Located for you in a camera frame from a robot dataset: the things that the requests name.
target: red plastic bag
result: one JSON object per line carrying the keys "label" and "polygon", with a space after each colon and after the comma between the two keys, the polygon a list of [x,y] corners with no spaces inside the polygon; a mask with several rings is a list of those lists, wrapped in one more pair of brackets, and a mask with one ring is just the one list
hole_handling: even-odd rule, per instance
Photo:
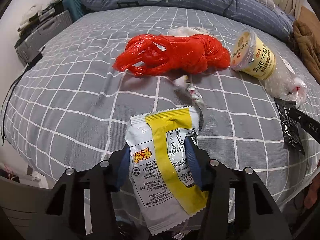
{"label": "red plastic bag", "polygon": [[[157,45],[165,47],[162,51]],[[156,76],[171,69],[200,73],[208,67],[220,69],[230,66],[230,53],[216,38],[196,34],[190,37],[142,34],[129,40],[113,68],[128,69],[135,76]]]}

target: plastic lid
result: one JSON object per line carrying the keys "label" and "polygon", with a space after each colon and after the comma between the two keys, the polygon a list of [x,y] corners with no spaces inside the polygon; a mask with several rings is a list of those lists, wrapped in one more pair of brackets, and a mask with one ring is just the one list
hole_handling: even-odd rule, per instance
{"label": "plastic lid", "polygon": [[248,66],[253,60],[253,53],[256,47],[257,35],[255,32],[244,29],[233,47],[231,53],[230,67],[240,71]]}

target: snack bag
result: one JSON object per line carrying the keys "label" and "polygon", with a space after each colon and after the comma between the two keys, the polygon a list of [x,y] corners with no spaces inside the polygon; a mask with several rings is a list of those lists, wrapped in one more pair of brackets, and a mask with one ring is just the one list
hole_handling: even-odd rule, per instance
{"label": "snack bag", "polygon": [[184,139],[198,132],[199,112],[194,106],[148,114],[159,171],[183,209],[194,215],[203,209],[207,193],[194,184],[187,163]]}
{"label": "snack bag", "polygon": [[[165,122],[171,122],[170,115],[172,123],[176,125],[162,127],[163,123],[157,120],[164,118]],[[185,120],[179,120],[188,115],[189,117]],[[199,113],[193,106],[160,111],[150,115],[141,114],[130,118],[125,135],[131,154],[129,179],[152,235],[184,222],[205,207],[206,194],[194,185],[184,152],[184,137],[196,132],[198,126]],[[157,143],[154,144],[153,130],[156,131],[158,128],[164,133],[164,141],[159,141],[160,134],[156,132]],[[177,194],[177,189],[172,189],[175,186],[186,188],[183,191],[185,195]]]}

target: blue rubber gripper pad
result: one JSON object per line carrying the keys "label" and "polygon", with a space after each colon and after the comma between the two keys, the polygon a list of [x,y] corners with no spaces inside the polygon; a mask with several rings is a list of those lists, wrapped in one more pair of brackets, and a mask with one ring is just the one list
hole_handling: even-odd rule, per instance
{"label": "blue rubber gripper pad", "polygon": [[129,176],[130,148],[127,147],[126,149],[124,149],[124,151],[125,153],[118,168],[118,179],[116,183],[116,188],[118,189],[118,191]]}
{"label": "blue rubber gripper pad", "polygon": [[197,186],[202,188],[201,169],[200,169],[198,160],[196,158],[196,154],[188,138],[185,138],[184,144],[185,144],[186,158],[189,163],[193,180]]}

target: white wall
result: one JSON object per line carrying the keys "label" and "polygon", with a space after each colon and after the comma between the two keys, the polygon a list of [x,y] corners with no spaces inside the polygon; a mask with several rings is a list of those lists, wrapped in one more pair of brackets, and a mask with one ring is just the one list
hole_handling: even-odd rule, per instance
{"label": "white wall", "polygon": [[312,7],[310,6],[307,0],[304,0],[302,5],[314,13]]}
{"label": "white wall", "polygon": [[[51,0],[12,0],[0,19],[0,104],[11,83],[19,76],[23,65],[18,59],[14,45],[19,38],[17,29],[23,14],[34,4],[48,4]],[[0,146],[0,163],[13,171],[27,170],[27,164],[8,143]]]}

